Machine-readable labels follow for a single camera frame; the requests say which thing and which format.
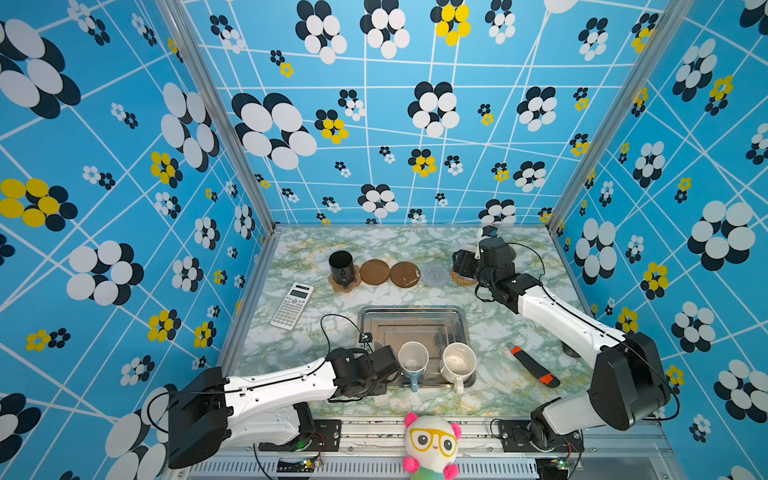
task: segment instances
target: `metal tray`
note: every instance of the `metal tray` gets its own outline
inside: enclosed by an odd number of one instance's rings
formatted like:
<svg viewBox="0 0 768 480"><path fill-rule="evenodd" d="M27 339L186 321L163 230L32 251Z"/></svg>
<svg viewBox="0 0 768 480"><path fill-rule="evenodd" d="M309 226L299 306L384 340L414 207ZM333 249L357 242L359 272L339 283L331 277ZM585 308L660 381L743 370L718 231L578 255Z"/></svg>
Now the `metal tray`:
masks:
<svg viewBox="0 0 768 480"><path fill-rule="evenodd" d="M373 335L374 348L389 345L395 354L406 342L420 342L429 351L429 363L419 379L419 387L451 387L440 375L442 351L451 343L469 342L464 310L457 306L367 306L360 310L358 324L363 332ZM477 373L464 383L475 383ZM400 376L392 386L410 387L410 381Z"/></svg>

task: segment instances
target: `marble countertop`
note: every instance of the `marble countertop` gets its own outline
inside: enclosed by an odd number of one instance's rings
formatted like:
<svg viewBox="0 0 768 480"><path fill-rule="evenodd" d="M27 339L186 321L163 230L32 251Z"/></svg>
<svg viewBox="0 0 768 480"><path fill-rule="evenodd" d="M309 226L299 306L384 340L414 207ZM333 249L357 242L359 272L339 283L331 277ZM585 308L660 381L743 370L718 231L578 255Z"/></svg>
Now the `marble countertop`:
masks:
<svg viewBox="0 0 768 480"><path fill-rule="evenodd" d="M416 266L440 263L450 268L453 252L476 240L477 227L288 227L280 233L259 306L250 324L235 375L254 375L299 366L326 355L327 343L319 318L327 313L348 316L357 322L364 306L451 305L466 315L471 346L478 357L477 380L463 395L449 388L410 389L389 387L386 395L360 402L311 402L313 415L405 415L408 412L435 415L528 416L531 410L559 396L586 390L591 369L579 359L562 352L560 341L531 320L498 303L483 303L475 298L474 287L453 281L442 288L423 282L409 289L391 281L370 286L365 283L350 293L334 293L328 284L328 257L336 250L347 250L360 266L378 258L390 266L400 261ZM581 308L568 274L545 228L499 228L508 242L519 242L536 249L544 258L546 286L570 304ZM541 264L529 250L516 247L515 265L519 272L538 276ZM272 316L293 282L315 286L299 322L292 331L270 325ZM331 347L351 348L357 341L355 327L343 318L323 321ZM561 381L549 389L535 380L512 356L510 349L520 346Z"/></svg>

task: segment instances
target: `wall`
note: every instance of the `wall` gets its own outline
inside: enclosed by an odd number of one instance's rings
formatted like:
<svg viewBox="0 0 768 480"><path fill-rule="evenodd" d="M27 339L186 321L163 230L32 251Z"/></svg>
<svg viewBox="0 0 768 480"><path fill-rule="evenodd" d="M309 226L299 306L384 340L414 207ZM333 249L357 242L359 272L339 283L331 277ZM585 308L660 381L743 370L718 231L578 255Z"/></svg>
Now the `wall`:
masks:
<svg viewBox="0 0 768 480"><path fill-rule="evenodd" d="M665 5L184 2L275 220L314 224L546 222Z"/></svg>
<svg viewBox="0 0 768 480"><path fill-rule="evenodd" d="M768 475L768 20L745 6L694 4L557 229L598 319L657 342L688 478Z"/></svg>
<svg viewBox="0 0 768 480"><path fill-rule="evenodd" d="M0 12L0 478L153 478L262 233L153 2Z"/></svg>

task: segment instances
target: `black mug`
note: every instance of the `black mug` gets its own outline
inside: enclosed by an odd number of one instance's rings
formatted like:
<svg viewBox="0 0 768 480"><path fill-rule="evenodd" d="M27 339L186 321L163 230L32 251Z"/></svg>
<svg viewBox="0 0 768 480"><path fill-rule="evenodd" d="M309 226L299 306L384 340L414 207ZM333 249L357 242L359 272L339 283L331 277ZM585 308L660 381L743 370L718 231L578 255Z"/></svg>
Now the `black mug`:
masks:
<svg viewBox="0 0 768 480"><path fill-rule="evenodd" d="M341 286L348 286L355 281L355 264L352 262L352 254L346 250L331 253L328 259L331 266L333 281Z"/></svg>

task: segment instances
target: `red and black object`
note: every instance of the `red and black object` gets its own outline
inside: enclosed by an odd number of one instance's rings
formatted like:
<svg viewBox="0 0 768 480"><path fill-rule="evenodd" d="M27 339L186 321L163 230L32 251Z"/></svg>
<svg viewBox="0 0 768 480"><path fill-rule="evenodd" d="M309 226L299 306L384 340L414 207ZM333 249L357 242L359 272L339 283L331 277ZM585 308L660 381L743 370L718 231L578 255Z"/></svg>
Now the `red and black object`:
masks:
<svg viewBox="0 0 768 480"><path fill-rule="evenodd" d="M522 363L523 366L531 373L531 375L536 377L539 382L545 384L551 389L560 386L560 380L558 380L558 377L552 375L549 370L541 366L539 362L534 360L533 357L528 355L519 346L516 346L514 349L512 349L512 355L520 360L520 363Z"/></svg>

